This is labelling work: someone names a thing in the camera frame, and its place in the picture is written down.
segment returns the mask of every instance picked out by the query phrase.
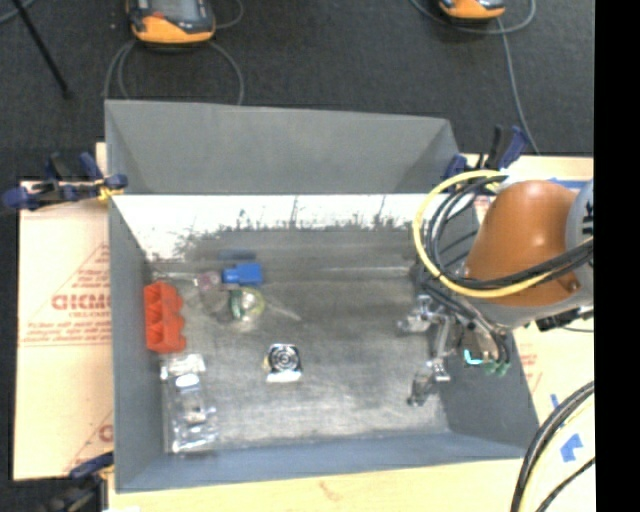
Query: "cardboard sheet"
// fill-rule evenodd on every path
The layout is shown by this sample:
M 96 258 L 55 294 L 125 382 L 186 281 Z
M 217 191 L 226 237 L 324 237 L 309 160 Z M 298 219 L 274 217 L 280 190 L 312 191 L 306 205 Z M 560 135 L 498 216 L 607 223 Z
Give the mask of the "cardboard sheet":
M 21 213 L 16 480 L 64 476 L 112 446 L 106 208 Z

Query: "clear plastic bag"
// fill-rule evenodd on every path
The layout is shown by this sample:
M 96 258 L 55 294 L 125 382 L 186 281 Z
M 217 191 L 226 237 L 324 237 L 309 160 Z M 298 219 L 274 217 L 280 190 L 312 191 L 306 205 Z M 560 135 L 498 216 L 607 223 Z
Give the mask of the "clear plastic bag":
M 160 360 L 169 452 L 209 451 L 216 444 L 217 411 L 202 382 L 205 372 L 200 354 L 171 354 Z

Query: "red object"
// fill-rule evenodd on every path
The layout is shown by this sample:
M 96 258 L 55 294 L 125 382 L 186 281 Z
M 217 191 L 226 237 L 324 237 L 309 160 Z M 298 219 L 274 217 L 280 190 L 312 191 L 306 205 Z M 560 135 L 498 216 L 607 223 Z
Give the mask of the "red object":
M 157 281 L 144 287 L 147 348 L 160 354 L 181 352 L 187 344 L 182 335 L 182 297 L 174 286 Z

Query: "metal rod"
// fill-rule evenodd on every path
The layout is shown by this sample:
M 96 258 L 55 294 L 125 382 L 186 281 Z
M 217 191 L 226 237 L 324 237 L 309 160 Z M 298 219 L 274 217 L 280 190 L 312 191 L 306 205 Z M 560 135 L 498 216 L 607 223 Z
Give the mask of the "metal rod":
M 60 89 L 62 90 L 62 96 L 64 98 L 70 98 L 71 91 L 69 90 L 69 86 L 67 85 L 67 82 L 65 82 L 64 78 L 62 77 L 62 74 L 60 73 L 60 70 L 58 69 L 58 66 L 56 66 L 56 63 L 54 62 L 53 58 L 49 54 L 49 51 L 47 50 L 47 47 L 42 41 L 40 34 L 38 34 L 38 31 L 36 30 L 35 26 L 31 22 L 31 18 L 29 18 L 29 15 L 27 14 L 27 10 L 24 8 L 20 0 L 12 0 L 12 1 L 16 6 L 16 9 L 18 10 L 18 13 L 20 14 L 22 21 L 24 21 L 24 24 L 27 26 L 27 29 L 29 30 L 31 37 L 33 38 L 36 45 L 38 46 L 40 53 L 44 57 L 44 60 L 47 61 L 49 69 L 53 73 L 53 76 L 55 77 L 56 81 L 58 82 L 58 85 L 60 86 Z

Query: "orange device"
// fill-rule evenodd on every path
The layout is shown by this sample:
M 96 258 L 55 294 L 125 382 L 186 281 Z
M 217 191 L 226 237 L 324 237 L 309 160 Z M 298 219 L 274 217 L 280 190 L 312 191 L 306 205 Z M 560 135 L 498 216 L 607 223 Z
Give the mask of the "orange device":
M 155 47 L 188 47 L 208 41 L 216 28 L 209 0 L 128 0 L 133 34 Z
M 502 0 L 439 0 L 438 5 L 449 17 L 462 22 L 489 21 L 504 13 Z
M 145 286 L 145 330 L 149 350 L 160 354 L 184 350 L 187 340 L 182 335 L 182 303 L 178 290 L 168 283 L 156 281 Z
M 465 275 L 496 279 L 566 252 L 566 225 L 576 193 L 546 180 L 514 183 L 497 195 L 469 252 Z M 489 298 L 505 306 L 542 307 L 568 299 L 580 288 L 573 272 L 525 288 L 519 293 Z

